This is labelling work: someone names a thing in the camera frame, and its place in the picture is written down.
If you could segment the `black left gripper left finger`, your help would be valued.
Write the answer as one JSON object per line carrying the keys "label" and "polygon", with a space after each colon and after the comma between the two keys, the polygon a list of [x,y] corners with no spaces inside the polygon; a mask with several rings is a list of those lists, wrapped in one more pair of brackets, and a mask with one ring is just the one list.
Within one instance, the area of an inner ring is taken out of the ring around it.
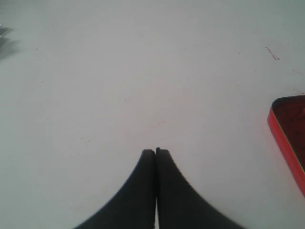
{"label": "black left gripper left finger", "polygon": [[153,229],[155,224],[155,153],[142,151],[124,185],[78,229]]}

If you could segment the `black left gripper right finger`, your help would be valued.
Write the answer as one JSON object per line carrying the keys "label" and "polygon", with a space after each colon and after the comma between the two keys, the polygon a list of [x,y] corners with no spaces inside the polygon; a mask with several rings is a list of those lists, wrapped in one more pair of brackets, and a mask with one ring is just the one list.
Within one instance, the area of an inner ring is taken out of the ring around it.
{"label": "black left gripper right finger", "polygon": [[157,209],[161,229],[241,229],[189,184],[166,149],[156,149]]}

